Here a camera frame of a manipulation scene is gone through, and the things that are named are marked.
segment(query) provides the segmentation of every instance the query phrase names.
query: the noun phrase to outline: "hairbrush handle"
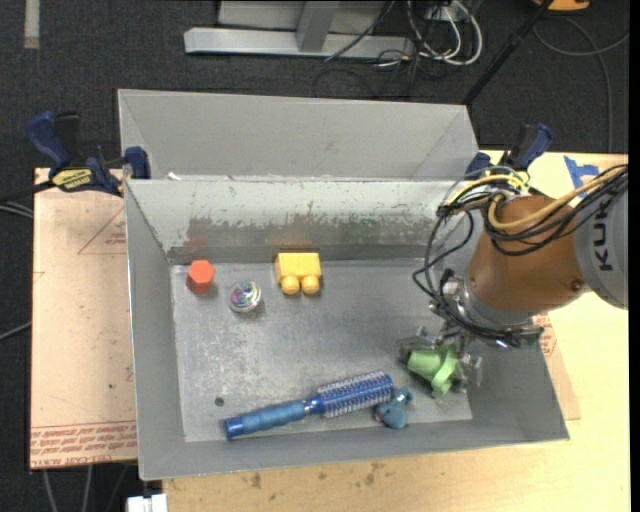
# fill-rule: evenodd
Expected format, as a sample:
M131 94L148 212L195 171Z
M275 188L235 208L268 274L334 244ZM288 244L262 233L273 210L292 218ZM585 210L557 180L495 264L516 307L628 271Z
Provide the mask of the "hairbrush handle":
M258 430L269 430L298 421L308 414L308 408L303 400L284 402L282 404L258 409L242 416L230 418L224 421L227 437L253 434Z

